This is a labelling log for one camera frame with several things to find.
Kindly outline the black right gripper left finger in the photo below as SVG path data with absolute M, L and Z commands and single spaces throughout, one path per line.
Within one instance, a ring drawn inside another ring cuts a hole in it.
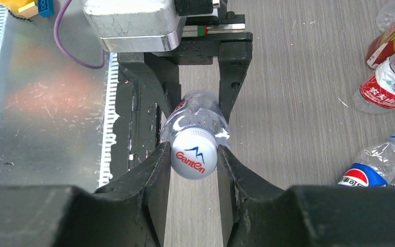
M 170 145 L 89 193 L 71 185 L 0 186 L 0 246 L 162 246 Z

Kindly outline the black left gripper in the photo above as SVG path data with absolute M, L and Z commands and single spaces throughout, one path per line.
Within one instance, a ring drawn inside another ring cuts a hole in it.
M 139 82 L 153 102 L 170 115 L 181 99 L 179 67 L 211 65 L 220 71 L 219 105 L 226 121 L 246 78 L 253 57 L 253 34 L 245 30 L 245 15 L 227 10 L 227 1 L 160 1 L 153 20 L 157 30 L 173 25 L 151 52 L 119 53 L 119 82 Z

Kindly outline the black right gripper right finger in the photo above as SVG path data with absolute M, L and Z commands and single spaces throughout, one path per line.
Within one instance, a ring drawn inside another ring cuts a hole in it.
M 224 246 L 395 246 L 395 188 L 283 190 L 218 147 Z

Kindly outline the clear bottle pink label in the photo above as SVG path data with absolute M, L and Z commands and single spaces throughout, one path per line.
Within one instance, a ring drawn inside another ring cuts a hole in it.
M 208 90 L 188 92 L 167 117 L 160 133 L 161 142 L 173 143 L 178 132 L 187 128 L 201 128 L 210 132 L 216 145 L 230 148 L 230 129 L 222 114 L 218 97 Z

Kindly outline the white bottle cap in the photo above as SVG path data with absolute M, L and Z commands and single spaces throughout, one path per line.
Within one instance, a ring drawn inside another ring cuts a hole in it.
M 171 143 L 171 166 L 188 180 L 201 180 L 211 175 L 217 166 L 214 135 L 201 128 L 179 131 Z

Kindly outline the Pepsi label clear bottle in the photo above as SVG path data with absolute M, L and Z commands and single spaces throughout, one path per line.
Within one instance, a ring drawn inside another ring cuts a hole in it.
M 386 187 L 395 178 L 395 135 L 364 148 L 337 183 L 349 187 Z

